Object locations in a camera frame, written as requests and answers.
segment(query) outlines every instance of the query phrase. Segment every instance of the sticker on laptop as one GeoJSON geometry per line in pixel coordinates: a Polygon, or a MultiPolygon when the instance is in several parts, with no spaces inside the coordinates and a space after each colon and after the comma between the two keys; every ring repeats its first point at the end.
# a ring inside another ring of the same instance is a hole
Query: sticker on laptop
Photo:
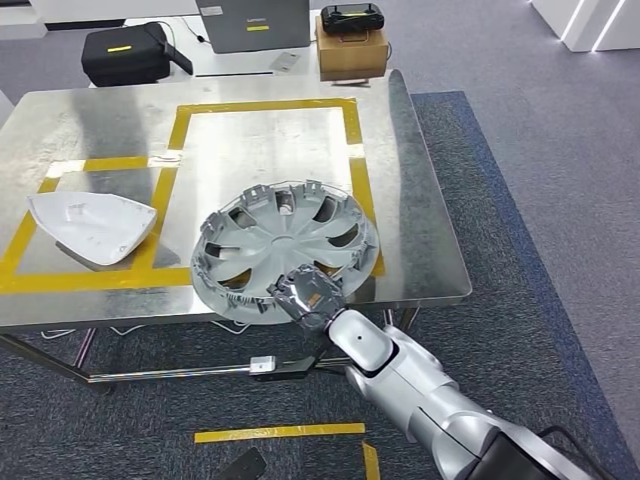
{"type": "Polygon", "coordinates": [[[200,9],[200,13],[202,13],[203,17],[222,15],[222,7],[220,7],[220,5],[214,5],[213,7],[202,7],[200,9]]]}

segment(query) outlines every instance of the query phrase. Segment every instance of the yellow tape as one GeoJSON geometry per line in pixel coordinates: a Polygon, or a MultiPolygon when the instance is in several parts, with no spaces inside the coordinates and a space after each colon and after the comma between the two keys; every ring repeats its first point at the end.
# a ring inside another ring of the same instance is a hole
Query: yellow tape
{"type": "MultiPolygon", "coordinates": [[[[38,193],[53,192],[58,186],[60,178],[45,178],[40,184],[38,193]]],[[[2,256],[2,272],[5,275],[11,275],[20,265],[22,256],[26,250],[33,232],[35,231],[35,221],[30,212],[26,212],[20,222],[14,238],[2,256]]]]}
{"type": "MultiPolygon", "coordinates": [[[[369,171],[367,169],[367,161],[364,158],[351,158],[349,161],[351,169],[351,185],[353,189],[353,197],[374,225],[376,224],[376,213],[374,211],[374,198],[371,195],[371,185],[369,183],[369,171]]],[[[382,250],[378,253],[378,258],[371,275],[381,277],[385,274],[384,260],[382,250]]]]}
{"type": "Polygon", "coordinates": [[[293,427],[248,428],[220,432],[198,432],[195,443],[229,442],[251,438],[309,437],[315,435],[342,435],[365,433],[364,423],[329,423],[325,425],[300,425],[293,427]]]}
{"type": "Polygon", "coordinates": [[[131,48],[133,48],[133,47],[131,47],[131,45],[125,45],[125,46],[122,46],[122,47],[111,47],[111,48],[107,48],[107,49],[106,49],[106,51],[107,51],[108,53],[124,52],[125,50],[131,50],[131,48]]]}
{"type": "Polygon", "coordinates": [[[85,160],[85,172],[101,172],[104,170],[133,170],[146,168],[146,157],[115,157],[90,158],[85,160]]]}
{"type": "Polygon", "coordinates": [[[380,463],[375,448],[367,442],[362,442],[365,454],[365,478],[366,480],[380,480],[380,463]]]}
{"type": "Polygon", "coordinates": [[[179,287],[191,285],[189,268],[155,268],[142,271],[29,273],[0,277],[0,292],[53,293],[91,290],[179,287]]]}
{"type": "MultiPolygon", "coordinates": [[[[181,105],[176,112],[176,119],[169,139],[168,148],[182,150],[184,147],[189,121],[193,114],[331,107],[343,109],[347,144],[352,147],[349,149],[349,167],[353,184],[353,196],[362,206],[368,217],[375,223],[375,212],[374,211],[367,164],[364,157],[362,135],[360,130],[358,110],[355,100],[352,98],[181,105]]],[[[31,217],[31,214],[27,212],[0,263],[0,293],[65,292],[190,285],[191,281],[188,268],[152,268],[158,242],[177,174],[176,167],[178,165],[178,163],[176,163],[172,167],[163,167],[161,170],[151,202],[152,207],[158,210],[158,218],[152,232],[136,250],[135,258],[131,270],[13,275],[20,265],[22,256],[35,231],[35,223],[31,217]]],[[[66,172],[130,170],[147,168],[148,166],[149,161],[145,157],[53,162],[47,174],[47,178],[42,182],[38,191],[38,193],[54,191],[60,178],[66,172]]],[[[378,257],[372,274],[384,274],[384,264],[381,254],[378,257]]]]}
{"type": "Polygon", "coordinates": [[[151,232],[136,249],[136,256],[133,265],[131,265],[132,270],[153,268],[155,251],[158,249],[158,242],[162,232],[162,225],[164,225],[167,209],[169,207],[169,200],[171,200],[171,192],[174,190],[176,175],[177,175],[177,169],[175,168],[163,168],[160,171],[158,183],[155,184],[155,190],[151,198],[151,206],[158,211],[158,216],[151,232]]]}

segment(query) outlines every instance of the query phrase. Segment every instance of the laptop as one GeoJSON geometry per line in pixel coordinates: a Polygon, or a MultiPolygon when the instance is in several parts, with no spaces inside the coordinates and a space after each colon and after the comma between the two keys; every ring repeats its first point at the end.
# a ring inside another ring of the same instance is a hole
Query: laptop
{"type": "Polygon", "coordinates": [[[216,53],[308,47],[309,0],[195,0],[216,53]]]}

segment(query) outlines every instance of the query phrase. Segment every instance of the blue carpet border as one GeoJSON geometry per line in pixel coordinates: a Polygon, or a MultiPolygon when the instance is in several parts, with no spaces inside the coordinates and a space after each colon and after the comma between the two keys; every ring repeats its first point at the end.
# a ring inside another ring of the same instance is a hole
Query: blue carpet border
{"type": "Polygon", "coordinates": [[[452,106],[468,144],[486,178],[496,209],[507,229],[555,347],[572,382],[591,437],[604,465],[617,478],[640,478],[640,470],[620,431],[562,302],[553,287],[537,249],[496,163],[469,100],[463,91],[412,94],[452,106]]]}

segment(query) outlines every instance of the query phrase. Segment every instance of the robotic arm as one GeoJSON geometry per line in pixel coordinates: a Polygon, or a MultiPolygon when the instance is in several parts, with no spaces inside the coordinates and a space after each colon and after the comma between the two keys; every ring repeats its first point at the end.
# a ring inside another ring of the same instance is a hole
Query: robotic arm
{"type": "Polygon", "coordinates": [[[347,309],[340,288],[316,267],[303,265],[268,290],[306,334],[351,358],[346,369],[351,385],[430,452],[445,480],[592,478],[527,428],[460,393],[437,358],[411,337],[347,309]]]}

